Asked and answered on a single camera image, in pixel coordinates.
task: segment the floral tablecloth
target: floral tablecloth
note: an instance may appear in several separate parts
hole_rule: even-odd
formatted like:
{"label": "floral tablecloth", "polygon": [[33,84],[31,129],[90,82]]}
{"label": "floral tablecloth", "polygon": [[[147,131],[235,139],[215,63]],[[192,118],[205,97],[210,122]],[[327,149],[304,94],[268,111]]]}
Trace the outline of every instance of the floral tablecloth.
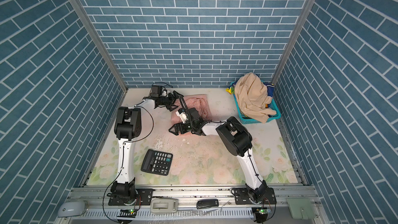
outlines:
{"label": "floral tablecloth", "polygon": [[[218,119],[226,119],[223,115],[237,117],[233,99],[232,102],[223,100],[222,104],[221,101],[215,101],[219,97],[217,95],[221,94],[217,90],[220,89],[210,89],[207,92],[213,116],[219,115]],[[131,104],[129,104],[129,98],[126,97],[123,105],[131,106],[133,103],[137,103],[137,100],[131,99]],[[157,108],[151,114],[159,116],[154,118],[157,131],[136,144],[133,163],[136,185],[244,184],[244,174],[238,160],[227,151],[218,136],[193,134],[174,136],[169,132],[164,132],[171,126],[170,112],[164,108]],[[147,119],[149,118],[145,118],[143,114],[142,134],[148,133],[149,131],[146,132],[145,129],[152,127],[152,121],[148,122]],[[297,183],[276,122],[245,126],[253,137],[254,160],[265,181],[267,183]],[[167,176],[141,171],[142,161],[148,149],[173,154],[172,165]],[[118,157],[116,135],[111,132],[87,184],[110,184],[117,175]]]}

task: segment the beige plastic device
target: beige plastic device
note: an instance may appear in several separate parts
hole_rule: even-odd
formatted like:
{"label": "beige plastic device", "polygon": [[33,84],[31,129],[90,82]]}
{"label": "beige plastic device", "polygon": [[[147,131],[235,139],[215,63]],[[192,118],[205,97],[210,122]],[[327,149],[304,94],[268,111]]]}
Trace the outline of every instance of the beige plastic device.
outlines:
{"label": "beige plastic device", "polygon": [[155,198],[150,203],[150,212],[153,214],[175,213],[178,200],[173,198]]}

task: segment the pink towel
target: pink towel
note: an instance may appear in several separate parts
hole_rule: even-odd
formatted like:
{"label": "pink towel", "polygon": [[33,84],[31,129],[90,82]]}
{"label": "pink towel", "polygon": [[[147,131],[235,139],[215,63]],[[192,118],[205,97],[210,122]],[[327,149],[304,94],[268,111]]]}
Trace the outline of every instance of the pink towel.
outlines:
{"label": "pink towel", "polygon": [[[200,117],[202,117],[205,120],[211,120],[211,112],[209,104],[207,103],[206,94],[184,96],[184,100],[185,103],[187,104],[188,109],[194,107],[199,112]],[[172,111],[172,124],[181,122],[180,117],[176,115],[178,109],[181,109],[180,100],[177,99],[176,103],[174,104],[178,106],[178,108]]]}

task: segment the black mounting plate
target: black mounting plate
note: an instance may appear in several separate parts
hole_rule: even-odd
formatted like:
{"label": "black mounting plate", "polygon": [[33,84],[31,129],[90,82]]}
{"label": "black mounting plate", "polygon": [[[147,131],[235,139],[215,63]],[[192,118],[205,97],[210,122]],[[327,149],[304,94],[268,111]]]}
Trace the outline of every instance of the black mounting plate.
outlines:
{"label": "black mounting plate", "polygon": [[[149,206],[152,200],[153,189],[136,189],[138,194],[141,196],[141,206]],[[127,206],[122,201],[119,201],[116,197],[110,197],[109,206]]]}
{"label": "black mounting plate", "polygon": [[[247,188],[233,188],[232,193],[234,194],[236,205],[255,204],[250,200]],[[269,187],[266,188],[264,198],[267,198],[271,205],[276,203],[276,198],[273,188]]]}

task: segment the metal corner post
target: metal corner post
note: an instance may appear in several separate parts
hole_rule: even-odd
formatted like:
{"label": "metal corner post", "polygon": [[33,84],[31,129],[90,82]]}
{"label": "metal corner post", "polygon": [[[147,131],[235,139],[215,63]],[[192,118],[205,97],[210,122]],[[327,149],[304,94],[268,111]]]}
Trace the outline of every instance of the metal corner post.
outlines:
{"label": "metal corner post", "polygon": [[122,88],[123,92],[127,92],[128,88],[127,88],[126,83],[124,82],[122,76],[120,75],[119,71],[117,70],[117,67],[113,63],[112,58],[109,55],[106,47],[104,46],[101,38],[98,36],[98,33],[95,30],[90,18],[87,16],[87,13],[83,8],[82,3],[80,2],[80,0],[69,0],[69,2],[72,5],[73,9],[75,10],[80,21],[82,21],[83,26],[86,28],[88,34],[92,38],[95,46],[98,48],[99,52],[102,55],[102,58],[105,60],[106,64],[108,65],[112,74],[116,78],[116,80],[119,83],[120,87]]}
{"label": "metal corner post", "polygon": [[279,76],[282,73],[283,67],[285,66],[287,59],[289,58],[290,53],[292,52],[293,46],[297,41],[297,38],[299,37],[299,34],[301,32],[302,27],[304,26],[304,23],[310,14],[311,8],[314,5],[315,0],[306,0],[302,10],[301,14],[298,17],[297,23],[295,27],[293,28],[293,31],[291,33],[291,36],[289,38],[289,42],[286,45],[285,50],[282,53],[281,60],[276,67],[274,76],[272,77],[271,83],[276,84],[276,82],[279,79]]}

